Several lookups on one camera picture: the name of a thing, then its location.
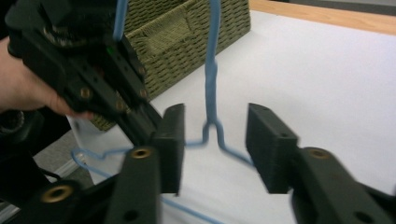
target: brass screw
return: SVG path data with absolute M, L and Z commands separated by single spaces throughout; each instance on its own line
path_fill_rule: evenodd
M 73 188 L 68 185 L 56 186 L 52 189 L 47 190 L 42 196 L 41 201 L 43 203 L 57 203 L 73 193 Z
M 79 91 L 81 97 L 83 99 L 90 99 L 91 98 L 91 90 L 88 87 L 83 87 Z
M 139 67 L 139 73 L 141 74 L 141 75 L 145 75 L 146 74 L 146 69 L 144 68 L 144 67 Z
M 143 98 L 148 98 L 148 92 L 145 89 L 140 90 L 140 96 Z
M 124 102 L 123 102 L 122 100 L 118 100 L 118 101 L 116 102 L 116 108 L 117 108 L 117 110 L 119 110 L 119 111 L 124 110 L 124 109 L 125 109 L 125 104 L 124 104 Z
M 145 148 L 137 149 L 132 153 L 132 157 L 135 159 L 144 159 L 149 155 L 151 155 L 151 150 Z
M 329 153 L 327 153 L 322 149 L 317 149 L 317 148 L 309 149 L 309 154 L 311 154 L 312 157 L 320 160 L 326 160 L 330 158 Z

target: finger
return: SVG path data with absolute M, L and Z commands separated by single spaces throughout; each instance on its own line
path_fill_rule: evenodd
M 78 113 L 74 111 L 58 94 L 54 93 L 51 95 L 51 98 L 49 99 L 49 104 L 48 107 L 52 109 L 54 112 L 62 115 L 67 115 L 73 118 L 81 118 L 81 119 L 93 119 L 93 113 L 92 112 L 82 112 Z

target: robotic arm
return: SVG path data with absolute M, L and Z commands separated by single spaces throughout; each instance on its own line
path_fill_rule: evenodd
M 58 182 L 12 223 L 160 223 L 159 194 L 178 193 L 183 105 L 161 118 L 148 103 L 143 65 L 125 36 L 112 39 L 115 10 L 116 0 L 20 0 L 7 15 L 9 52 L 76 111 L 117 122 L 136 146 L 117 177 L 86 191 Z M 299 223 L 395 223 L 395 197 L 363 187 L 330 152 L 297 141 L 271 110 L 249 106 L 247 150 L 270 193 L 293 189 Z

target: white surface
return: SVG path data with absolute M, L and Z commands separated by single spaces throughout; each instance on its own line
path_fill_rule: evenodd
M 255 11 L 251 18 L 251 32 L 218 56 L 218 111 L 228 145 L 246 153 L 248 103 L 265 105 L 300 136 L 300 147 L 326 148 L 360 182 L 393 192 L 396 36 Z M 152 103 L 161 112 L 184 103 L 186 138 L 201 138 L 203 67 Z M 117 130 L 75 132 L 82 147 L 98 151 L 128 145 Z M 87 161 L 108 172 L 119 165 Z M 218 150 L 214 132 L 206 148 L 186 150 L 181 188 L 177 202 L 224 223 L 294 222 L 289 196 L 267 194 L 253 169 Z M 164 223 L 200 222 L 165 206 Z

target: screw hole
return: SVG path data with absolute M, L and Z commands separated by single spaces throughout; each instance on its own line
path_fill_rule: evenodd
M 142 148 L 142 149 L 135 150 L 132 153 L 132 157 L 135 159 L 143 159 L 143 158 L 148 157 L 150 154 L 151 154 L 150 150 Z
M 374 223 L 373 218 L 363 212 L 355 212 L 355 217 L 363 223 Z

